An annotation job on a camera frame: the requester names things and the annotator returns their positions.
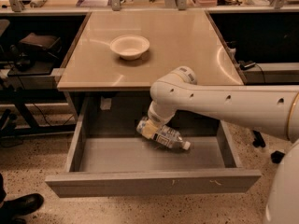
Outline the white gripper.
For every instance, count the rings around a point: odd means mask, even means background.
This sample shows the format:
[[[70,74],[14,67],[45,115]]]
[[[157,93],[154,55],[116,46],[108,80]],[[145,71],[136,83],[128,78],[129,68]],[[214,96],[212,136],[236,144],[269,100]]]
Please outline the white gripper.
[[[160,128],[159,125],[167,124],[175,116],[177,110],[178,109],[174,105],[164,105],[152,102],[149,105],[148,110],[148,117],[150,119],[142,121],[141,134],[145,138],[151,139]]]

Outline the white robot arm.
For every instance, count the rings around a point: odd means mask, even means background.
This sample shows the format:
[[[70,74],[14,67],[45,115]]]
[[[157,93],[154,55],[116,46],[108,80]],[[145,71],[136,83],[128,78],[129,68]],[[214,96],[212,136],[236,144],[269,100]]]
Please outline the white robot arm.
[[[299,224],[299,89],[296,86],[199,86],[181,66],[150,87],[148,116],[137,130],[169,146],[166,124],[185,110],[292,142],[273,180],[263,224]]]

